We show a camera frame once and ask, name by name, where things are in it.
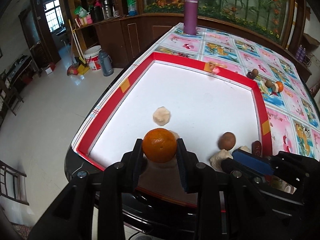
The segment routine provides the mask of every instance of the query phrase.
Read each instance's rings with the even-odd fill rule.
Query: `wooden chair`
[[[3,79],[0,79],[0,89],[5,92],[5,96],[2,95],[2,92],[0,93],[0,97],[3,99],[3,103],[14,115],[16,115],[16,113],[13,111],[16,104],[13,107],[11,107],[10,101],[14,99],[14,97],[16,97],[18,101],[24,103],[22,97],[20,96],[20,94],[18,93],[15,87],[13,86],[7,87]]]
[[[10,197],[8,195],[8,188],[7,188],[7,178],[6,175],[9,174],[12,176],[12,186],[13,186],[13,197]],[[8,199],[11,199],[15,202],[19,202],[21,204],[25,204],[29,206],[29,203],[27,201],[23,201],[21,198],[21,191],[20,191],[20,176],[27,177],[26,174],[17,171],[16,169],[10,167],[9,165],[5,164],[4,162],[0,161],[0,196],[4,196]],[[17,188],[18,188],[18,196],[16,193],[16,180],[17,180]]]

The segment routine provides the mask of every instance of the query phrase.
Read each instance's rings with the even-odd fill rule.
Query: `metal screw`
[[[81,178],[81,179],[83,179],[85,176],[87,176],[88,175],[88,173],[86,172],[86,171],[79,171],[78,173],[77,173],[77,176],[79,177],[79,178]]]
[[[259,177],[255,177],[253,181],[258,184],[261,183],[261,179]]]
[[[236,178],[240,178],[241,175],[242,175],[242,173],[241,173],[240,171],[233,171],[233,172],[231,172],[231,174],[232,174],[233,176],[235,176]]]
[[[121,169],[121,168],[124,166],[124,163],[122,163],[122,162],[117,162],[117,163],[113,164],[113,166],[114,166],[116,169]]]
[[[205,164],[204,164],[204,163],[197,163],[197,164],[196,164],[196,167],[197,167],[198,169],[204,169],[204,168],[205,168]]]

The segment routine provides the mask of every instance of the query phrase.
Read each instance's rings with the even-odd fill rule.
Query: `wooden stool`
[[[10,174],[12,176],[12,186],[13,186],[13,196],[14,197],[10,197],[8,195],[8,189],[7,189],[7,179],[6,179],[6,175],[7,174]],[[7,164],[5,164],[4,162],[0,161],[0,196],[4,196],[8,199],[11,199],[13,201],[16,201],[16,202],[19,202],[21,204],[25,204],[25,205],[28,205],[29,206],[29,203],[26,202],[26,201],[23,201],[21,199],[21,191],[20,191],[20,176],[23,176],[23,177],[27,177],[26,174],[20,172],[20,171],[17,171],[16,169],[8,166]],[[20,199],[17,198],[17,194],[16,194],[16,182],[15,180],[17,179],[17,185],[18,185],[18,195],[20,197]],[[4,189],[5,189],[5,193],[2,192],[1,190],[1,184],[4,185]]]

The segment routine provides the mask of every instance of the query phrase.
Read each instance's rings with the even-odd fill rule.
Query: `wooden counter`
[[[110,54],[113,66],[123,68],[179,22],[183,22],[183,14],[145,13],[107,19],[87,26],[95,27],[99,43],[102,49]],[[232,23],[201,16],[198,17],[198,25],[238,35],[272,49],[295,64],[304,82],[311,75],[308,68],[298,62],[288,50],[258,33]]]

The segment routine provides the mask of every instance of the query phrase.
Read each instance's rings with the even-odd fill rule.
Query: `floor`
[[[121,71],[115,69],[110,77],[104,77],[101,71],[67,76],[71,59],[65,48],[60,55],[62,60],[53,73],[43,72],[40,78],[34,78],[21,93],[24,103],[18,105],[17,116],[8,112],[1,126],[0,159],[28,176],[23,187],[30,206],[0,197],[0,204],[14,223],[34,225],[68,183],[64,158],[71,140],[94,103]],[[94,228],[97,214],[95,210]],[[126,238],[136,232],[128,227],[125,231]],[[96,239],[96,230],[92,235]]]

